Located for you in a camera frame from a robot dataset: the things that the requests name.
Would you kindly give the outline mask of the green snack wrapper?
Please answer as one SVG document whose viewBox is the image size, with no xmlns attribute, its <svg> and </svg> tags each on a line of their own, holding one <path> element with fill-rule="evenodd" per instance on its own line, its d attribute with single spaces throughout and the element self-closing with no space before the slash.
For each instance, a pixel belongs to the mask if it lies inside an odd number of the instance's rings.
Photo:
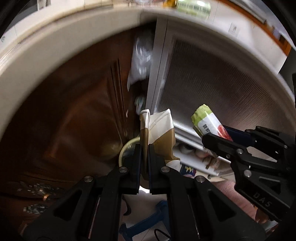
<svg viewBox="0 0 296 241">
<path fill-rule="evenodd" d="M 199 106 L 191 116 L 195 132 L 202 138 L 208 133 L 212 133 L 221 138 L 232 141 L 227 130 L 215 116 L 213 111 L 205 104 Z"/>
</svg>

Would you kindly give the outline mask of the brown and white paper bag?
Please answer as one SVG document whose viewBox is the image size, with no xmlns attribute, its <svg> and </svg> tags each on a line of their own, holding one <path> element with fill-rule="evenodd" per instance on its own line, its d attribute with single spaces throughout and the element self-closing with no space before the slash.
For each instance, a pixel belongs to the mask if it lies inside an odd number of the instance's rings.
<svg viewBox="0 0 296 241">
<path fill-rule="evenodd" d="M 140 144 L 144 151 L 144 160 L 147 159 L 148 147 L 154 146 L 156 155 L 164 158 L 168 163 L 178 158 L 173 154 L 176 144 L 175 127 L 171 110 L 151 114 L 149 109 L 140 112 Z"/>
</svg>

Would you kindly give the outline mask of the green plastic cup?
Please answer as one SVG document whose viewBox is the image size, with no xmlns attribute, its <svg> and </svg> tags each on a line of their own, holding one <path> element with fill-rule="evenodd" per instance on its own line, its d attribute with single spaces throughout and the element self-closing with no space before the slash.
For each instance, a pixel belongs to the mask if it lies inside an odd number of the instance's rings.
<svg viewBox="0 0 296 241">
<path fill-rule="evenodd" d="M 198 18 L 208 19 L 211 13 L 211 4 L 206 1 L 177 1 L 177 10 Z"/>
</svg>

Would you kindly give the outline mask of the round trash bin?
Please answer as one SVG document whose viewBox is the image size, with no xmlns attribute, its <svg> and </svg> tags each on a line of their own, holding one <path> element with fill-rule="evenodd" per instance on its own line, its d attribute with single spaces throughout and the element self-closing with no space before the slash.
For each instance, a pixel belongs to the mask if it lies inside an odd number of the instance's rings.
<svg viewBox="0 0 296 241">
<path fill-rule="evenodd" d="M 123 166 L 122 159 L 128 153 L 128 151 L 132 150 L 132 148 L 140 142 L 140 136 L 129 140 L 121 149 L 118 158 L 118 165 L 119 167 Z"/>
</svg>

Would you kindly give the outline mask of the white frosted glass door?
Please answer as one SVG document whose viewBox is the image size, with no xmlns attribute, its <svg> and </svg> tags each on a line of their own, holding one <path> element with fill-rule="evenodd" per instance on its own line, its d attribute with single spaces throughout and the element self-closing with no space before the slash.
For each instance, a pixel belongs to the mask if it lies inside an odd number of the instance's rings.
<svg viewBox="0 0 296 241">
<path fill-rule="evenodd" d="M 295 135 L 295 99 L 254 51 L 218 30 L 159 17 L 146 107 L 171 111 L 178 140 L 201 149 L 191 116 L 206 104 L 224 125 Z"/>
</svg>

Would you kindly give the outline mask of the brown wooden cabinet door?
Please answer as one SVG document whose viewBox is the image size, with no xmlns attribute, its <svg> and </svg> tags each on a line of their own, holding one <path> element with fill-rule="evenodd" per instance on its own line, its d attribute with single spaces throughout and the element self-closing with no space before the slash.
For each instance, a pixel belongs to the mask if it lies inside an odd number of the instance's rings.
<svg viewBox="0 0 296 241">
<path fill-rule="evenodd" d="M 106 174 L 133 137 L 127 89 L 137 29 L 83 50 L 30 93 L 1 140 L 1 176 L 76 181 Z"/>
</svg>

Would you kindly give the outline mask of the white plastic bag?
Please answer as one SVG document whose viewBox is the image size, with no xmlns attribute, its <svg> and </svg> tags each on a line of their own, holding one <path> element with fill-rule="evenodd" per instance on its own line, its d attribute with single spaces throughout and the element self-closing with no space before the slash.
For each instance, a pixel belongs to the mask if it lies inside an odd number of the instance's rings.
<svg viewBox="0 0 296 241">
<path fill-rule="evenodd" d="M 152 35 L 145 33 L 138 36 L 132 50 L 132 62 L 127 79 L 128 90 L 137 81 L 149 77 L 152 64 L 152 51 Z"/>
</svg>

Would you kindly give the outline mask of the white countertop edge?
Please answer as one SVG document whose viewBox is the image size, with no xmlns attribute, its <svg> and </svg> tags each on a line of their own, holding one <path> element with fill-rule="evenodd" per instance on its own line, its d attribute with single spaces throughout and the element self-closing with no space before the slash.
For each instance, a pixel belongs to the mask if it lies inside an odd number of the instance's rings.
<svg viewBox="0 0 296 241">
<path fill-rule="evenodd" d="M 112 35 L 139 26 L 145 8 L 82 11 L 54 21 L 1 58 L 1 132 L 29 93 L 73 55 Z"/>
</svg>

